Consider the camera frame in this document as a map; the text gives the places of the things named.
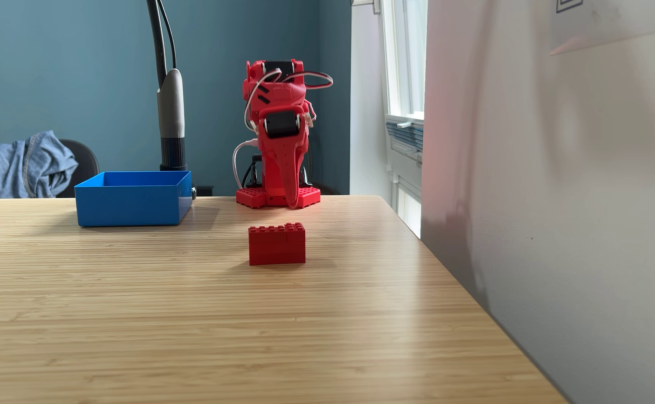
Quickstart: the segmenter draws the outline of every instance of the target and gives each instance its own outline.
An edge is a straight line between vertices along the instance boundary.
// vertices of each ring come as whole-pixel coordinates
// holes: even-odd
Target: blue wall
[[[196,183],[215,186],[215,195],[236,189],[232,151],[251,138],[241,120],[245,61],[296,58],[336,79],[334,88],[308,94],[312,99],[326,92],[317,100],[311,134],[323,140],[314,171],[326,185],[347,193],[349,170],[337,161],[349,161],[343,157],[349,156],[349,2],[164,0],[164,5],[183,76],[188,165]],[[322,36],[336,27],[347,32],[335,37],[338,42]],[[156,90],[144,0],[0,0],[0,142],[53,129],[58,137],[87,144],[101,170],[157,170]],[[331,125],[338,120],[346,126]],[[250,149],[241,151],[240,171],[256,151]],[[325,170],[323,164],[330,166]]]

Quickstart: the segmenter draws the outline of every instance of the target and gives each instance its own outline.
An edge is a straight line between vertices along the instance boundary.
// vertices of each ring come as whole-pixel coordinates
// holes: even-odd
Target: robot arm
[[[328,82],[309,86],[305,84],[305,76],[317,76]],[[243,98],[248,103],[244,119],[247,127],[258,135],[258,148],[262,152],[261,189],[266,200],[261,206],[304,207],[305,203],[299,203],[299,193],[317,196],[319,201],[319,190],[299,189],[302,159],[308,148],[309,128],[314,122],[313,107],[305,100],[305,90],[331,85],[330,76],[304,71],[299,60],[247,63]],[[241,201],[241,190],[238,190],[236,197]],[[250,207],[260,205],[260,202],[251,203],[243,204]]]

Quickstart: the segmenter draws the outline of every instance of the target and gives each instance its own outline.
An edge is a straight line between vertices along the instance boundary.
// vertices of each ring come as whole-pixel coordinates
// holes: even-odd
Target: lego brick
[[[263,206],[287,206],[284,196],[269,196],[265,188],[243,188],[235,192],[235,202],[252,209]],[[320,202],[320,190],[317,188],[300,188],[297,195],[296,209],[302,209]]]
[[[300,223],[248,228],[250,265],[305,262],[305,228]]]

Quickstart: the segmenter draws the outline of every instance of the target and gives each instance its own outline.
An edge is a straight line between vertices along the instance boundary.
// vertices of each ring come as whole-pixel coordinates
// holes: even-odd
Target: blue plastic box
[[[179,224],[191,204],[190,171],[107,171],[75,186],[85,227]]]

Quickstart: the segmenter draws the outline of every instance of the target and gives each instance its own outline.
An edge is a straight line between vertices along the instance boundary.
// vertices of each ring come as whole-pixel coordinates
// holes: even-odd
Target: red base plate
[[[263,206],[287,206],[284,196],[268,196],[265,188],[243,188],[235,192],[235,202],[252,209]],[[320,202],[320,190],[317,188],[299,188],[296,209],[306,208]]]

